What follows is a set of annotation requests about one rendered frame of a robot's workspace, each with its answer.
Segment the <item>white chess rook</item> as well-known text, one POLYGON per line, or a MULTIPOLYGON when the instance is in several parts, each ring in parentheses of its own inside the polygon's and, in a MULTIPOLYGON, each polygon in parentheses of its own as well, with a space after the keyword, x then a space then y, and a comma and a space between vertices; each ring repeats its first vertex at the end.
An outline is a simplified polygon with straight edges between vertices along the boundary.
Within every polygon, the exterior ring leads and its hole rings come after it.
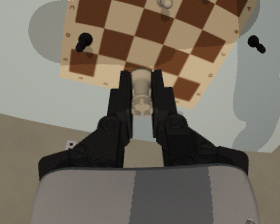
POLYGON ((151 116, 153 113, 152 99, 149 96, 151 89, 151 71, 145 68, 137 68, 131 71, 132 89, 134 89, 134 97, 131 103, 131 112, 135 117, 144 118, 151 116))

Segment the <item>chessboard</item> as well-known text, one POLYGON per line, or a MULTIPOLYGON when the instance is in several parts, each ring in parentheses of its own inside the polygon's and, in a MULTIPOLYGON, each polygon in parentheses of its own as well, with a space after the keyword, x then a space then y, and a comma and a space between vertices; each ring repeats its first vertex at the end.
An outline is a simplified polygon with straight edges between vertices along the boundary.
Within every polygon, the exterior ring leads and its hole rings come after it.
POLYGON ((162 69, 177 106, 192 109, 222 66, 258 0, 68 0, 60 77, 119 88, 121 70, 162 69), (76 52, 82 33, 93 41, 76 52))

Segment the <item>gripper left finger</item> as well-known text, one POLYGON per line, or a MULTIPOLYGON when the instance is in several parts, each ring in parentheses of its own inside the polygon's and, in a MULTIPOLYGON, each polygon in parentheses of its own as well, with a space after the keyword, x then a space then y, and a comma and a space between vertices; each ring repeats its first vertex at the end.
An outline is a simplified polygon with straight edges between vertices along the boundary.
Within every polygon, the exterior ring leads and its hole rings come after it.
POLYGON ((131 72, 120 72, 119 88, 110 90, 107 116, 97 129, 72 150, 45 156, 38 163, 39 181, 55 169, 66 167, 123 168, 125 146, 133 139, 131 72))

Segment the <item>black pawn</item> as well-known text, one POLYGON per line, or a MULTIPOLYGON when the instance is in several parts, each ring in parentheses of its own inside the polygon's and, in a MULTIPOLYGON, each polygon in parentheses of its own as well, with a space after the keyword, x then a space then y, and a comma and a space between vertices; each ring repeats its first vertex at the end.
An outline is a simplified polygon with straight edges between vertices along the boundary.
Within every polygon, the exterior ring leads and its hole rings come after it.
POLYGON ((256 47, 257 50, 262 54, 265 53, 265 51, 266 51, 265 47, 262 44, 259 43, 259 39, 255 35, 252 35, 252 36, 249 37, 248 45, 252 48, 256 47))
POLYGON ((77 52, 82 52, 86 46, 91 45, 93 38, 91 36, 91 34, 89 33, 82 33, 79 38, 78 38, 78 42, 75 49, 77 52))

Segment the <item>white pawn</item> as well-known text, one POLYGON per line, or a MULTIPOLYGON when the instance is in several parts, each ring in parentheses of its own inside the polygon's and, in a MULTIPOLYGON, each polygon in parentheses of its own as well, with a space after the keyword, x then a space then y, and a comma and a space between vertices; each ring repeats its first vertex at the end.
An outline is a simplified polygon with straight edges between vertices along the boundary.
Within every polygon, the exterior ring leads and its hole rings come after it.
POLYGON ((156 0, 157 4, 163 8, 170 9, 173 6, 173 0, 156 0))

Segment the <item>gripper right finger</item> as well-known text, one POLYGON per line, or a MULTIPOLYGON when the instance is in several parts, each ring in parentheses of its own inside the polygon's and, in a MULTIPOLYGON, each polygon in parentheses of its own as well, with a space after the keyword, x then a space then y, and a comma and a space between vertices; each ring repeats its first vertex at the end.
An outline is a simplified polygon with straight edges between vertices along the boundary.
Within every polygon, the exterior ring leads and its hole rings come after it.
POLYGON ((164 167, 226 163, 242 168, 248 176, 245 152, 216 147, 188 127, 186 118, 177 113, 173 88, 164 87, 162 70, 151 72, 151 99, 153 138, 162 146, 164 167))

